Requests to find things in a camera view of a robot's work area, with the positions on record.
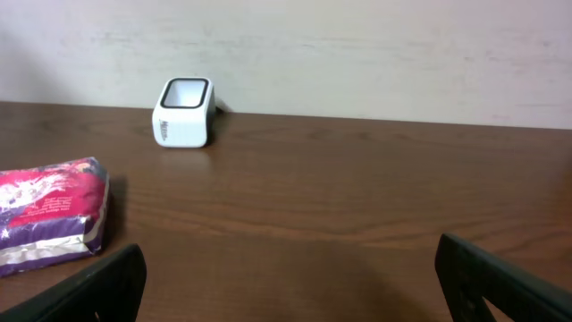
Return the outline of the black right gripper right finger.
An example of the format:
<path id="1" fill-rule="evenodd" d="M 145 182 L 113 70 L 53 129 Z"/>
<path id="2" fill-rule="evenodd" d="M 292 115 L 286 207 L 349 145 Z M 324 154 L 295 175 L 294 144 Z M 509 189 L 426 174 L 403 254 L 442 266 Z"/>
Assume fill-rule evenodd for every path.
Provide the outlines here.
<path id="1" fill-rule="evenodd" d="M 493 304 L 514 321 L 571 320 L 571 293 L 444 233 L 435 271 L 454 321 L 493 321 Z"/>

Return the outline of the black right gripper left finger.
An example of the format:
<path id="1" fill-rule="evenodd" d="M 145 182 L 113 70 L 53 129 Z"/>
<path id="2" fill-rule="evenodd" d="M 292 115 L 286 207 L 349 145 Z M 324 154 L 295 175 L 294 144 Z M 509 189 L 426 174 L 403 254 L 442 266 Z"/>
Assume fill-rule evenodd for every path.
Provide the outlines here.
<path id="1" fill-rule="evenodd" d="M 35 297 L 1 313 L 5 321 L 134 321 L 147 280 L 137 244 L 99 260 Z"/>

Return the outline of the red purple floral tissue pack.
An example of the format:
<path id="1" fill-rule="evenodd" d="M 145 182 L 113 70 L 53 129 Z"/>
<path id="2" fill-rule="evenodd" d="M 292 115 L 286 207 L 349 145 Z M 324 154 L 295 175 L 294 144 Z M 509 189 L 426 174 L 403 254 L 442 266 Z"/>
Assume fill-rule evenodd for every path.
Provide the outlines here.
<path id="1" fill-rule="evenodd" d="M 1 172 L 1 276 L 96 255 L 110 179 L 93 157 Z"/>

